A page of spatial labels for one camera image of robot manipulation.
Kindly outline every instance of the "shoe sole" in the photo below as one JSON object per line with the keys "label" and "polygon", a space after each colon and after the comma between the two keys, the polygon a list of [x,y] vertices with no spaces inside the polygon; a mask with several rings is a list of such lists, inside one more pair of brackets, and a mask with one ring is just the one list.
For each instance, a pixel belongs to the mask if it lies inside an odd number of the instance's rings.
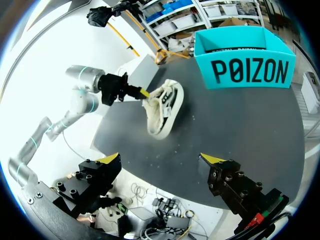
{"label": "shoe sole", "polygon": [[171,132],[171,129],[174,125],[174,122],[176,120],[176,117],[178,115],[178,112],[182,106],[182,103],[185,97],[184,88],[181,86],[181,84],[174,80],[171,80],[171,81],[174,82],[174,85],[172,85],[172,87],[175,87],[177,89],[177,95],[175,98],[173,108],[171,110],[171,116],[166,120],[162,130],[158,134],[152,135],[157,140],[162,140],[166,138]]}

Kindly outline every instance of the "sneaker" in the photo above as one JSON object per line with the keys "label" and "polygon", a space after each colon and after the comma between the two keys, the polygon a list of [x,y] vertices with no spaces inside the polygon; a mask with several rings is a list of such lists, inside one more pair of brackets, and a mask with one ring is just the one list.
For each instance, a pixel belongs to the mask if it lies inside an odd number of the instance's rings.
{"label": "sneaker", "polygon": [[180,83],[167,79],[164,84],[142,101],[147,117],[147,130],[157,140],[167,137],[184,101],[184,89]]}

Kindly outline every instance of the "cyan box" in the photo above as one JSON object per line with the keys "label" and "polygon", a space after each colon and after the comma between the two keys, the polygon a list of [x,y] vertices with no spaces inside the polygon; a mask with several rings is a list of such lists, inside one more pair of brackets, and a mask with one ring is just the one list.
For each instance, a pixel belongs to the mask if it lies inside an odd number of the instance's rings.
{"label": "cyan box", "polygon": [[260,26],[225,26],[197,31],[194,55],[208,89],[289,88],[296,55]]}

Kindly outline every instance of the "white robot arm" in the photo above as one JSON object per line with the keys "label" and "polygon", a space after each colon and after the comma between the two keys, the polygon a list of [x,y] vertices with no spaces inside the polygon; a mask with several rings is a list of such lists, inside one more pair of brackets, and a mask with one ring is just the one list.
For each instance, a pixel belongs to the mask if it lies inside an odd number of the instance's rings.
{"label": "white robot arm", "polygon": [[73,83],[70,109],[54,124],[45,117],[17,156],[9,159],[9,172],[22,187],[38,183],[37,175],[27,164],[40,146],[43,135],[46,134],[53,142],[59,134],[85,114],[93,113],[99,105],[96,93],[102,93],[101,101],[108,106],[111,106],[117,98],[122,102],[127,94],[136,99],[145,99],[149,96],[143,88],[128,85],[127,73],[123,76],[110,73],[105,75],[101,69],[80,65],[69,67],[65,73]]}

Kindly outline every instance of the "gray table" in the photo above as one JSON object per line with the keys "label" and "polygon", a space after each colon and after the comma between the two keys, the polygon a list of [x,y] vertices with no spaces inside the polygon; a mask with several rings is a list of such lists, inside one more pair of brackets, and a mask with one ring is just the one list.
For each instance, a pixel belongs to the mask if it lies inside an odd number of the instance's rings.
{"label": "gray table", "polygon": [[207,90],[196,61],[162,66],[148,90],[173,79],[184,88],[184,102],[170,135],[148,135],[141,102],[115,103],[103,118],[94,146],[106,155],[119,152],[122,166],[178,197],[227,208],[213,197],[198,174],[200,152],[234,159],[245,174],[294,200],[304,168],[304,130],[291,88]]}

